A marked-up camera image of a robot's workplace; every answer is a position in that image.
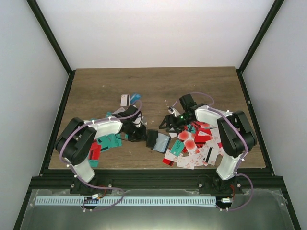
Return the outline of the black leather card holder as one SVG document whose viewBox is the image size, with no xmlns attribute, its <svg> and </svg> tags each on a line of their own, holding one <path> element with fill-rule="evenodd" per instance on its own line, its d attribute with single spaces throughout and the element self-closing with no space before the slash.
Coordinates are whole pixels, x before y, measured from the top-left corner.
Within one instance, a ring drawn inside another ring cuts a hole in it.
<svg viewBox="0 0 307 230">
<path fill-rule="evenodd" d="M 150 129 L 147 131 L 146 147 L 159 153 L 165 154 L 168 149 L 170 140 L 170 136 L 160 133 L 157 130 Z"/>
</svg>

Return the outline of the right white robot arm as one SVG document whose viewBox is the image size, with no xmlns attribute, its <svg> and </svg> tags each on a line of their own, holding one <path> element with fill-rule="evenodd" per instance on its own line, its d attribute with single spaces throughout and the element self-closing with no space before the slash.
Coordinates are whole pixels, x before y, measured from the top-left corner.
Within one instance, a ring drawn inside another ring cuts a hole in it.
<svg viewBox="0 0 307 230">
<path fill-rule="evenodd" d="M 257 144 L 257 137 L 243 111 L 231 112 L 214 109 L 210 104 L 196 103 L 191 94 L 186 94 L 178 100 L 183 113 L 178 114 L 174 106 L 169 107 L 169 113 L 159 125 L 159 129 L 168 132 L 174 129 L 176 133 L 184 130 L 184 126 L 202 122 L 212 125 L 218 131 L 218 139 L 225 151 L 217 168 L 218 178 L 214 179 L 216 192 L 224 193 L 230 188 L 229 179 L 237 175 L 237 170 L 245 156 Z"/>
</svg>

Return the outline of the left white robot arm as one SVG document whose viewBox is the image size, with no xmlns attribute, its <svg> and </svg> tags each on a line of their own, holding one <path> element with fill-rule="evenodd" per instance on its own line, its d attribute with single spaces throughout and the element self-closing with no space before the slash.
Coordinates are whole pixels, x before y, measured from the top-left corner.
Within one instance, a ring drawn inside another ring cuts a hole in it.
<svg viewBox="0 0 307 230">
<path fill-rule="evenodd" d="M 64 128 L 54 149 L 60 160 L 82 181 L 81 188 L 86 193 L 94 193 L 98 188 L 95 172 L 88 161 L 91 150 L 102 147 L 99 141 L 109 135 L 118 137 L 124 133 L 130 142 L 146 140 L 146 125 L 137 119 L 142 119 L 141 108 L 130 105 L 126 110 L 103 119 L 85 121 L 75 117 Z"/>
</svg>

